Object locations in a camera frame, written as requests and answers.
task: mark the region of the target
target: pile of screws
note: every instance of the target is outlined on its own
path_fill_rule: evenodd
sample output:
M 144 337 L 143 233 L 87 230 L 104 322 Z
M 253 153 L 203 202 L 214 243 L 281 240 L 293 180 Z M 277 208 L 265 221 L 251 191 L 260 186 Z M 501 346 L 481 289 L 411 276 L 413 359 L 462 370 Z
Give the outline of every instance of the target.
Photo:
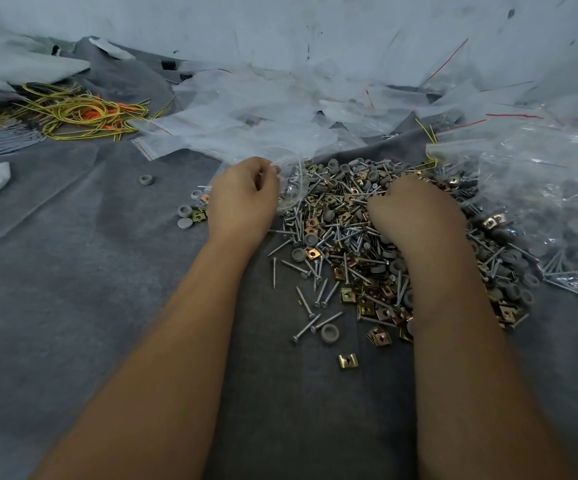
M 339 289 L 341 303 L 356 308 L 357 321 L 373 326 L 367 338 L 376 347 L 392 344 L 387 330 L 413 343 L 413 291 L 406 263 L 397 247 L 373 228 L 367 199 L 385 193 L 397 178 L 412 174 L 450 193 L 459 203 L 477 192 L 473 181 L 462 182 L 460 177 L 445 180 L 420 168 L 390 160 L 363 159 L 348 164 L 331 159 L 326 166 L 309 165 L 306 198 L 283 214 L 282 230 L 270 230 L 286 238 L 268 254 L 273 262 L 274 289 L 277 266 L 274 255 L 292 246 L 292 262 L 280 259 L 280 263 L 300 273 L 303 280 L 312 280 L 314 308 L 326 308 Z M 463 211 L 470 217 L 467 238 L 477 256 L 498 323 L 502 329 L 513 329 L 529 316 L 534 297 L 528 289 L 539 286 L 542 279 L 537 266 L 539 259 L 510 242 L 497 242 L 491 237 L 490 231 L 504 224 L 503 214 L 484 218 L 473 206 L 463 207 Z M 325 263 L 333 273 L 328 292 L 329 278 L 322 277 Z M 339 331 L 331 322 L 342 312 L 318 323 L 321 314 L 314 313 L 299 286 L 296 292 L 309 322 L 293 337 L 293 342 L 297 343 L 309 330 L 313 333 L 319 330 L 325 343 L 334 343 Z M 358 367 L 355 354 L 341 355 L 339 361 L 343 369 Z

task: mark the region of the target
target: gray fabric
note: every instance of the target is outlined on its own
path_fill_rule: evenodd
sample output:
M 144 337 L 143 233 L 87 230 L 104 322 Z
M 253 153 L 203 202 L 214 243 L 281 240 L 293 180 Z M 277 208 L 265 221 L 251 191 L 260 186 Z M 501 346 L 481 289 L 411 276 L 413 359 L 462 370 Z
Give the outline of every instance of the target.
M 98 87 L 112 92 L 106 77 L 135 77 L 118 97 L 168 100 L 164 88 L 156 94 L 141 82 L 142 67 L 132 75 L 126 61 L 88 56 Z M 407 132 L 379 152 L 413 162 L 423 143 L 420 131 Z M 0 479 L 22 479 L 186 273 L 207 228 L 181 231 L 176 209 L 219 162 L 186 151 L 147 162 L 127 141 L 45 142 L 6 160 L 13 177 L 0 192 Z M 157 179 L 147 187 L 138 182 L 146 173 Z M 266 254 L 279 242 L 265 239 L 240 287 L 205 477 L 416 478 L 412 347 L 396 340 L 375 349 L 369 327 L 340 304 L 326 310 L 345 311 L 337 344 L 308 333 L 292 346 L 306 320 L 294 286 L 308 299 L 313 293 L 281 266 L 272 290 Z M 546 288 L 537 298 L 509 340 L 578 464 L 578 298 Z M 336 356 L 351 352 L 360 368 L 341 372 Z

